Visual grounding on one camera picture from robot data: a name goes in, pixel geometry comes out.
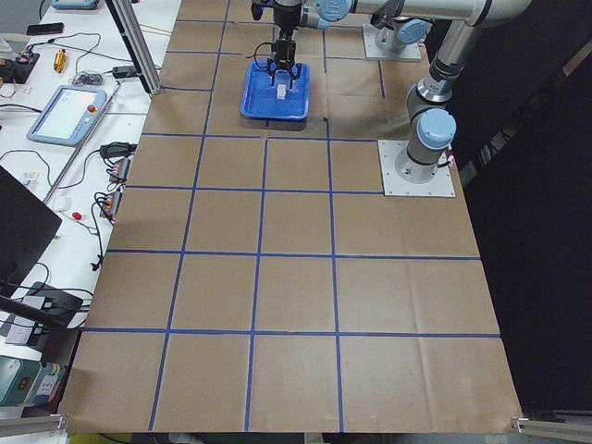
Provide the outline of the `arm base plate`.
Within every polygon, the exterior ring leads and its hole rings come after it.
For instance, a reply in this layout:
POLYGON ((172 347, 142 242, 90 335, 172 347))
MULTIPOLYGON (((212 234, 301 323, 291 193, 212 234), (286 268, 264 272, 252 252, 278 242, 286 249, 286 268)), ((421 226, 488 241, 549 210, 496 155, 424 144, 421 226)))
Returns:
POLYGON ((364 24, 362 33, 368 60, 419 62, 422 58, 418 43, 426 35, 424 22, 412 20, 395 30, 364 24))
POLYGON ((408 141, 378 140, 383 192, 389 197, 454 198, 447 151, 432 166, 416 164, 407 153, 408 141))

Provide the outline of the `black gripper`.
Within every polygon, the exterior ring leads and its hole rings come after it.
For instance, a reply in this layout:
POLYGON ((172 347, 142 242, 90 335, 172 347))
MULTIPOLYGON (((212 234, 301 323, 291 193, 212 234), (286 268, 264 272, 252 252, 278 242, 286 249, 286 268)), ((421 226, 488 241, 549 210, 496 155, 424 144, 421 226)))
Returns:
POLYGON ((296 43, 291 39, 278 38, 271 44, 272 58, 266 62, 265 72, 270 78, 270 85, 275 85, 278 71, 285 71, 290 75, 290 87, 302 74, 302 65, 295 62, 296 43))

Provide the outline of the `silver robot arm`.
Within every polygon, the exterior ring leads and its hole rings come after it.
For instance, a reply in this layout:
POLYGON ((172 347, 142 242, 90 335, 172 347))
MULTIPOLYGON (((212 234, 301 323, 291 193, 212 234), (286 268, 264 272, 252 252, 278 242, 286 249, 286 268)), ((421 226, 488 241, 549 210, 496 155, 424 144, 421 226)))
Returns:
POLYGON ((299 28, 326 30, 350 14, 365 14, 370 23, 363 26, 364 42, 377 50, 379 58, 398 59, 407 48, 424 40, 433 25, 430 18, 407 17, 401 13, 401 1, 253 1, 251 13, 259 20, 266 8, 273 11, 278 37, 269 44, 271 56, 256 66, 265 71, 271 82, 283 71, 290 82, 302 74, 302 64, 295 61, 294 32, 299 28))
POLYGON ((411 183, 430 181, 441 168, 438 162, 456 132, 455 119, 445 110, 452 84, 463 71, 485 27, 497 26, 522 14, 528 1, 344 1, 341 15, 370 14, 372 24, 384 28, 399 16, 418 19, 449 19, 451 25, 429 73, 407 96, 411 135, 407 148, 396 160, 399 176, 411 183))

